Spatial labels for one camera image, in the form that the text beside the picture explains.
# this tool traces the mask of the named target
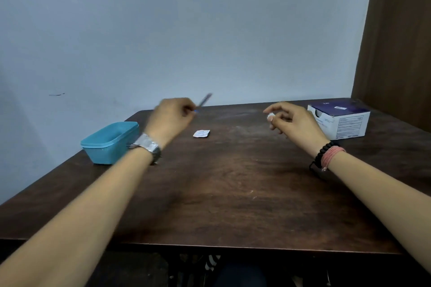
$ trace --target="white object in hand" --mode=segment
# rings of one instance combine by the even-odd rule
[[[208,131],[205,131],[205,130],[201,129],[201,130],[199,130],[199,131],[196,131],[196,132],[193,134],[193,137],[207,137],[207,136],[208,136],[208,134],[209,134],[209,130],[208,130]]]

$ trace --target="silver wristwatch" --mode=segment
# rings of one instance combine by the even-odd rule
[[[133,144],[131,144],[129,148],[134,149],[137,147],[144,148],[144,149],[148,150],[149,152],[151,152],[151,154],[153,155],[153,162],[151,163],[152,165],[157,164],[157,161],[162,156],[162,151],[160,150],[159,145],[157,143],[155,143],[145,133],[142,133],[142,135],[140,137],[138,137],[138,139]]]

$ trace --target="cardboard box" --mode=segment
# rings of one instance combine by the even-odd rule
[[[370,111],[352,100],[335,100],[308,105],[320,128],[330,140],[364,136]]]

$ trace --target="forearm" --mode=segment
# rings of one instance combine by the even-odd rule
[[[0,266],[0,286],[83,286],[152,159],[129,151]]]
[[[328,168],[431,273],[431,197],[345,152]]]

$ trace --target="purple box lid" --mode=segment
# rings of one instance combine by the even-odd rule
[[[353,113],[367,113],[368,109],[350,99],[311,103],[310,106],[330,116],[351,115]]]

